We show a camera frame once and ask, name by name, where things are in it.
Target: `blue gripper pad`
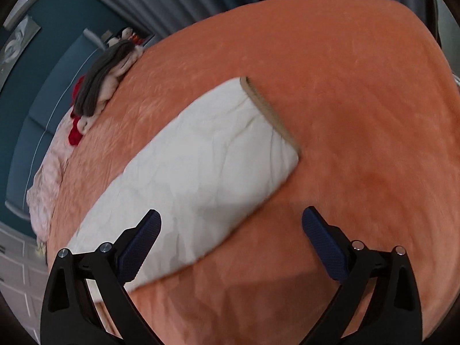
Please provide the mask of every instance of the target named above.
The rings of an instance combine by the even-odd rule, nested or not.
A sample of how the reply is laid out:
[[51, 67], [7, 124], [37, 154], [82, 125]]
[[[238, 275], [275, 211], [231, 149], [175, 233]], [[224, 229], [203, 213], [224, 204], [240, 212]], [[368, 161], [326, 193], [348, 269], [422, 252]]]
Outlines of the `blue gripper pad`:
[[118, 257], [117, 278], [121, 284], [134, 280], [162, 229], [162, 218], [150, 210], [139, 230]]
[[341, 248], [328, 232], [330, 227], [312, 206], [302, 214], [302, 228], [310, 239], [330, 278], [341, 284], [348, 277], [347, 259]]

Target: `gray folded fabric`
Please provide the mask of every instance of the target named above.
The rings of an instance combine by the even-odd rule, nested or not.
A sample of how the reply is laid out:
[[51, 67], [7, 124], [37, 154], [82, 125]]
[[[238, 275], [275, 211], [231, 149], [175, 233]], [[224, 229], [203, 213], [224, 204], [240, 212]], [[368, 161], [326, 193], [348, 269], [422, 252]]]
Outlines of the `gray folded fabric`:
[[104, 78], [123, 58], [134, 50], [134, 43], [123, 40], [108, 48], [91, 66], [75, 99], [74, 113], [92, 117], [96, 110], [97, 98]]

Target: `orange bedspread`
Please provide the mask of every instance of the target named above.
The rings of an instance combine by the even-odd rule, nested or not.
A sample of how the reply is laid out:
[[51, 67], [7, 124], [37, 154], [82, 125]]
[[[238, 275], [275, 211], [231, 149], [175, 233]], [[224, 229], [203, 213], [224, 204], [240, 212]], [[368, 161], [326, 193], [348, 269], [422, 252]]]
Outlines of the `orange bedspread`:
[[214, 252], [132, 292], [141, 314], [166, 344], [298, 344], [337, 289], [301, 230], [315, 205], [350, 239], [406, 247], [427, 335], [460, 287], [460, 98], [429, 31], [390, 0], [268, 0], [147, 50], [70, 160], [50, 263], [158, 131], [239, 76], [301, 143], [301, 161]]

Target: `headboard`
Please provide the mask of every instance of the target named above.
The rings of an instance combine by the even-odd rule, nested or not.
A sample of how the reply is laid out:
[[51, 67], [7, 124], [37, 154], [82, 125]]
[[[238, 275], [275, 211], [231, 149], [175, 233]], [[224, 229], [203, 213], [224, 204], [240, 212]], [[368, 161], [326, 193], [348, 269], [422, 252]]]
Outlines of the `headboard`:
[[13, 153], [5, 198], [6, 207], [22, 219], [30, 220], [26, 193], [59, 122], [70, 108], [74, 84], [103, 48], [97, 36], [85, 30], [52, 69], [29, 109]]

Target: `silver bolt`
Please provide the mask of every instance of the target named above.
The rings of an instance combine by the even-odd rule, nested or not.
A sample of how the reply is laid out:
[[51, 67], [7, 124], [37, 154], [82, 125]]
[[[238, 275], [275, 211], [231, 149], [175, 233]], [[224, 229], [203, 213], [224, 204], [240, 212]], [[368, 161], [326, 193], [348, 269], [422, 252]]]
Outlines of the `silver bolt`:
[[364, 243], [362, 241], [359, 241], [359, 240], [355, 240], [351, 243], [351, 246], [353, 247], [353, 249], [355, 250], [363, 250], [364, 249]]
[[406, 249], [404, 249], [402, 246], [397, 246], [395, 248], [395, 252], [398, 253], [399, 255], [405, 255]]
[[68, 255], [68, 249], [65, 248], [61, 249], [57, 254], [59, 258], [64, 258], [66, 255]]
[[110, 249], [112, 249], [112, 244], [110, 244], [109, 242], [105, 242], [99, 247], [99, 250], [102, 253], [107, 253]]

